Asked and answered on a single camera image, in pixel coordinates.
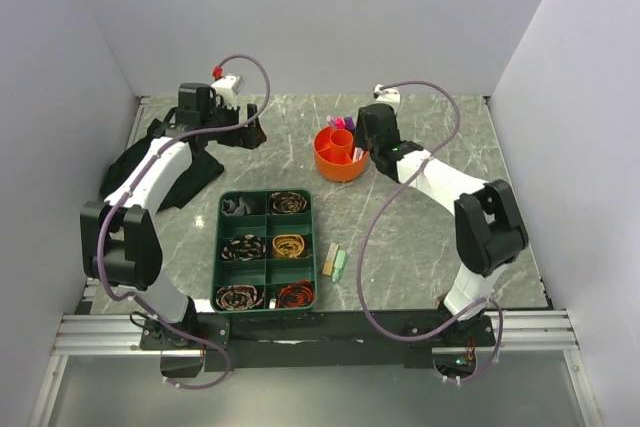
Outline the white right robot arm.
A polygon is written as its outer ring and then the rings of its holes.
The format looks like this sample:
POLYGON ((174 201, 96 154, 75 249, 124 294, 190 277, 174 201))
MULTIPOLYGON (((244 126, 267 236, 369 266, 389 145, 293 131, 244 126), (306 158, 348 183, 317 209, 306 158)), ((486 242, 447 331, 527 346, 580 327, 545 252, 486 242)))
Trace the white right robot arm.
POLYGON ((511 186, 471 177, 436 160, 433 153, 400 136, 390 101, 358 110, 355 145, 369 155, 376 169, 398 184, 385 201, 388 207, 401 191, 413 188, 453 215, 461 267, 440 309, 441 339, 460 345, 473 333, 472 318, 489 303, 498 277, 528 245, 528 234, 511 186))

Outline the purple black highlighter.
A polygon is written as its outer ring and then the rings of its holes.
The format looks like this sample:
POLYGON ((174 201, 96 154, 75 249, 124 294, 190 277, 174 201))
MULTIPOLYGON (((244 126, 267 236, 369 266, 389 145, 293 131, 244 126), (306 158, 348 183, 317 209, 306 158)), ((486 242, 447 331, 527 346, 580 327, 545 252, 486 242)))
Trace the purple black highlighter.
POLYGON ((354 132, 356 129, 356 125, 353 119, 351 117, 346 116, 343 118, 343 120, 344 120, 345 128, 350 132, 354 132))

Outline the orange round pen holder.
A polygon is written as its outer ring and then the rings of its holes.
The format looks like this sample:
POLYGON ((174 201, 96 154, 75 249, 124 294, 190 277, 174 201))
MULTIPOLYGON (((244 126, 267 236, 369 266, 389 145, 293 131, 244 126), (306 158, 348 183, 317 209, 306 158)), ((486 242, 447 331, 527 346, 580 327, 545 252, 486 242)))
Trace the orange round pen holder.
POLYGON ((346 129, 322 129, 314 139, 313 151, 320 175, 335 182, 355 180, 365 171, 369 160, 367 153, 354 159, 354 138, 346 129))

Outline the green eraser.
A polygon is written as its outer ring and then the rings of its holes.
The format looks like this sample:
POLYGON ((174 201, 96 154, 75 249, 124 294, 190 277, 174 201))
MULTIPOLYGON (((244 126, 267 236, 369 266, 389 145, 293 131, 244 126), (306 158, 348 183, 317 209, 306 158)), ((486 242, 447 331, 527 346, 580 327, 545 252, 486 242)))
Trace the green eraser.
POLYGON ((333 283, 338 283, 341 279, 344 267, 346 265, 347 253, 340 249, 334 259, 333 270, 331 273, 331 280, 333 283))

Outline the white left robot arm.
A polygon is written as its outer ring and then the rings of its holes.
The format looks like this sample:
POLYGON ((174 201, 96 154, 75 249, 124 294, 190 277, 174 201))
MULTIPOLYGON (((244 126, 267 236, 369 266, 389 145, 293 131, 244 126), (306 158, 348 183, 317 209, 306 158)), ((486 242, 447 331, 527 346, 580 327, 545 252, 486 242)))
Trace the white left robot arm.
POLYGON ((209 143, 254 149, 265 142, 255 105, 247 105, 247 118, 240 118, 243 82, 227 74, 210 84, 181 84, 176 106, 153 119, 146 134, 109 167, 101 200, 86 203, 80 213, 86 275, 112 299, 135 301, 179 349, 197 342, 200 325, 194 300, 163 271, 155 217, 184 206, 223 173, 206 150, 209 143))

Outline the lilac highlighter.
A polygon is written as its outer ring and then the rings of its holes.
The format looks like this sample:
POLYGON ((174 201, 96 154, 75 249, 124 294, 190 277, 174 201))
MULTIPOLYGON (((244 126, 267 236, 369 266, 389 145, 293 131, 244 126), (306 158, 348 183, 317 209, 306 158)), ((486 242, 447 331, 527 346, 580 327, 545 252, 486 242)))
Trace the lilac highlighter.
POLYGON ((335 118, 331 115, 328 115, 326 118, 327 124, 329 127, 331 127, 332 129, 336 130, 338 128, 336 122, 335 122, 335 118))

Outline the white blue marker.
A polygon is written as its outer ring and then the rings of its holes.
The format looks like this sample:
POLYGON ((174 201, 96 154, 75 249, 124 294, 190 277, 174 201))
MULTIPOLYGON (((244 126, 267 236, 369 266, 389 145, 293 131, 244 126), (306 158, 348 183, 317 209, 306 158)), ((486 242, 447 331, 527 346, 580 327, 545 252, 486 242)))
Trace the white blue marker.
POLYGON ((361 148, 356 147, 353 152, 353 157, 352 157, 353 162, 358 162, 363 157, 363 155, 364 155, 364 151, 361 148))

